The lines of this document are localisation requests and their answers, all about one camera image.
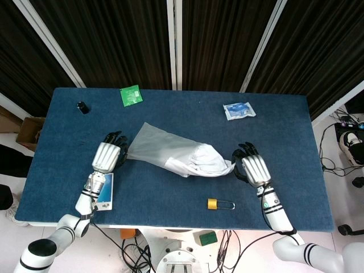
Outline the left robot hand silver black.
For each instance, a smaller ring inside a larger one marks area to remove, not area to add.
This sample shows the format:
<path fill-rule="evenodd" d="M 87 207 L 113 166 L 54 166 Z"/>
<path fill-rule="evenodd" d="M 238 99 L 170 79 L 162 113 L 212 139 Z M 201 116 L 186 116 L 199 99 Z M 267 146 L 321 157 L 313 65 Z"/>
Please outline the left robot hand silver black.
<path fill-rule="evenodd" d="M 92 161 L 95 171 L 111 173 L 126 161 L 129 145 L 127 137 L 121 133 L 121 131 L 110 132 L 100 143 Z"/>

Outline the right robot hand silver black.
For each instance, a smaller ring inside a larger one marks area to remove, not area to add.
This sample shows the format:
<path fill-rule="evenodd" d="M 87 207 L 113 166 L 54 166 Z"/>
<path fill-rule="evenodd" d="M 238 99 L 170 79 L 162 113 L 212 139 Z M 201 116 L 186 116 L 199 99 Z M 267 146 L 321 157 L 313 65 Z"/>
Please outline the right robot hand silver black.
<path fill-rule="evenodd" d="M 241 149 L 236 149 L 231 159 L 236 178 L 255 188 L 266 187 L 271 175 L 256 147 L 250 142 L 240 143 L 239 147 Z"/>

